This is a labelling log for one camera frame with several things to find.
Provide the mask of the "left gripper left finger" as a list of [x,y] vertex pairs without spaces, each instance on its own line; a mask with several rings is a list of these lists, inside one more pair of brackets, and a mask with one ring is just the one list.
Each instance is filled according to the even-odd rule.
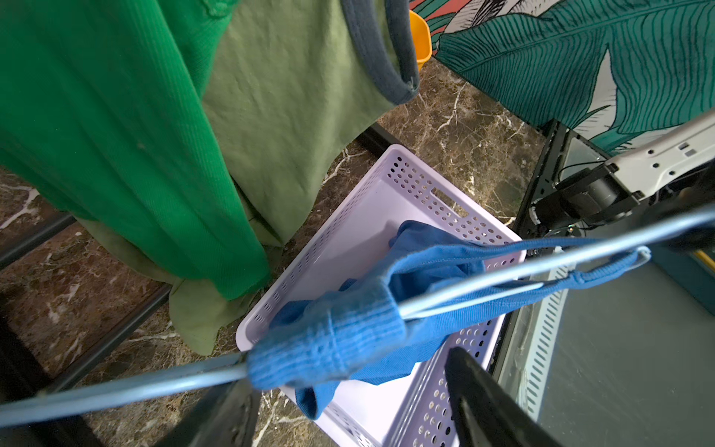
[[247,380],[212,387],[156,446],[251,446],[260,405]]

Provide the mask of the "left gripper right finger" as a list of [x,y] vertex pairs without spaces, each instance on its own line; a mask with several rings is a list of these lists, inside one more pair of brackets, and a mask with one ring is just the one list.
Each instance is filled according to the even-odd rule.
[[445,378],[461,446],[560,445],[463,348],[449,350]]

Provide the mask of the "blue tank top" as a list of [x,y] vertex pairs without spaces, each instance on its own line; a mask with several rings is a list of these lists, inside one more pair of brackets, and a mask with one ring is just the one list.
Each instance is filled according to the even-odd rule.
[[497,257],[527,250],[580,247],[582,238],[541,238],[482,246],[407,221],[367,274],[310,301],[290,302],[248,356],[248,378],[260,391],[292,387],[302,412],[317,419],[344,380],[375,386],[408,376],[463,329],[537,303],[563,290],[590,289],[640,266],[636,251],[612,256],[590,271],[538,284],[513,280],[455,298],[441,313],[404,320],[400,304],[486,272]]

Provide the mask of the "light blue wire hanger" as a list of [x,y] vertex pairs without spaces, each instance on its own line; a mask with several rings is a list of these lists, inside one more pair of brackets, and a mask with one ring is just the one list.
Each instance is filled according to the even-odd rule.
[[[649,244],[675,240],[707,230],[713,224],[712,204],[663,218],[608,240],[553,238],[550,244],[559,247],[560,253],[460,279],[392,304],[385,313],[372,305],[356,307],[341,301],[338,307],[347,309],[345,317],[323,312],[297,335],[283,335],[279,330],[270,332],[246,357],[226,355],[151,374],[5,403],[1,407],[1,426],[15,428],[44,423],[243,379],[249,380],[257,390],[286,385],[306,387],[345,379],[349,373],[375,361],[378,356],[395,350],[397,346],[389,338],[392,335],[405,337],[405,330],[413,321],[452,315],[463,309],[482,311],[489,303],[542,290],[544,284],[530,283],[529,277],[561,266],[606,257],[612,257],[613,264],[619,266],[623,259],[632,256],[634,260],[630,267],[637,268],[649,260]],[[389,320],[400,320],[397,329],[390,329],[386,323],[372,326],[383,315]]]

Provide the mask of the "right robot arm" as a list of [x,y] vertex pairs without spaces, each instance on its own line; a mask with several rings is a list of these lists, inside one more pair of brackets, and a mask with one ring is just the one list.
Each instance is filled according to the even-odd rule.
[[713,110],[638,149],[558,180],[528,215],[544,234],[575,224],[612,224],[696,172],[700,176],[682,199],[673,199],[648,219],[655,222],[714,203]]

